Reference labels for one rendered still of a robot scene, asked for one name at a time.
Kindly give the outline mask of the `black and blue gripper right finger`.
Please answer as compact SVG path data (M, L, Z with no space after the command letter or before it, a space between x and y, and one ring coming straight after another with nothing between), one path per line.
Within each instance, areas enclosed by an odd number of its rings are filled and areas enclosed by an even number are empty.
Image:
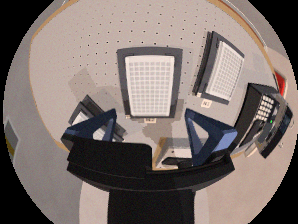
M186 108L184 117L193 166L202 165L213 152L227 149L238 134L233 126L189 108ZM208 139L204 145L196 133L192 120L208 133Z

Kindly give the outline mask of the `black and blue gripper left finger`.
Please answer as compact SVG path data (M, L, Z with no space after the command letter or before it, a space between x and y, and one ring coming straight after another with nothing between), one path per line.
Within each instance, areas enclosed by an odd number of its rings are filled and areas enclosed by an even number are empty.
M64 133L76 135L77 137L94 139L93 133L109 121L102 140L113 141L116 120L117 114L115 108L113 108L100 115L89 118L70 127L67 127Z

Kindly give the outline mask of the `white well plate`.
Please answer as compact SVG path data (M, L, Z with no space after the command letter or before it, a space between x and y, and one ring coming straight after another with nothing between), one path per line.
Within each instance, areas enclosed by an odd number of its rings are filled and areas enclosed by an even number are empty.
M169 116L174 56L128 56L125 62L131 115Z
M77 124L79 122L82 122L83 120L89 119L88 116L84 115L82 112L79 113L79 116L77 116L77 119L75 119L75 122L73 122L72 125ZM93 133L93 138L95 140L102 140L103 136L105 134L105 131L101 128L99 128L95 133Z
M230 101L236 89L243 62L242 56L226 43L219 41L215 62L205 92Z

